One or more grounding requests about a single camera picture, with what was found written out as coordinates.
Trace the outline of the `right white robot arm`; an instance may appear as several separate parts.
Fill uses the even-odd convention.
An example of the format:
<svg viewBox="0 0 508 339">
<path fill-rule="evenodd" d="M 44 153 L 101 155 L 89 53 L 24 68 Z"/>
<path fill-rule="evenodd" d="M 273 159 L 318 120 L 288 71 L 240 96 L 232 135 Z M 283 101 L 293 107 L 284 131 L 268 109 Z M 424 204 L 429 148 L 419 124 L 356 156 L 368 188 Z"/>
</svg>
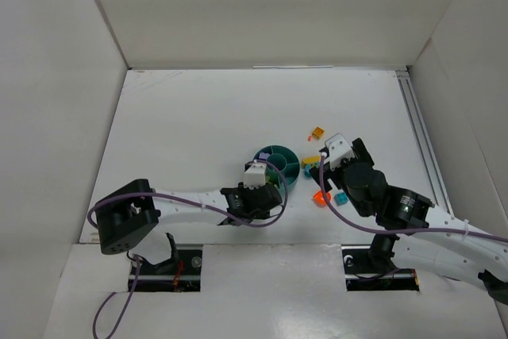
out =
<svg viewBox="0 0 508 339">
<path fill-rule="evenodd" d="M 373 234 L 368 255 L 385 272 L 411 268 L 469 283 L 496 302 L 507 303 L 507 240 L 474 227 L 419 193 L 391 186 L 360 138 L 340 133 L 320 151 L 310 171 L 321 190 L 343 191 L 374 229 L 356 224 L 335 207 L 331 211 L 354 229 Z"/>
</svg>

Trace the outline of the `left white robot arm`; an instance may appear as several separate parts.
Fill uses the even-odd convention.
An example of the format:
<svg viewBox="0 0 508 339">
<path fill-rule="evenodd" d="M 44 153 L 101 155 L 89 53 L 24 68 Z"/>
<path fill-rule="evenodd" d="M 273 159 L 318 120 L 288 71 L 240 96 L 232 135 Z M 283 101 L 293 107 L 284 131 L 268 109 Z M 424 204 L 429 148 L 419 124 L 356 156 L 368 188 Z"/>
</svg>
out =
<svg viewBox="0 0 508 339">
<path fill-rule="evenodd" d="M 263 228 L 275 224 L 287 206 L 287 197 L 267 183 L 203 193 L 158 191 L 147 179 L 135 179 L 99 200 L 87 218 L 98 231 L 104 255 L 135 252 L 157 229 L 176 224 Z"/>
</svg>

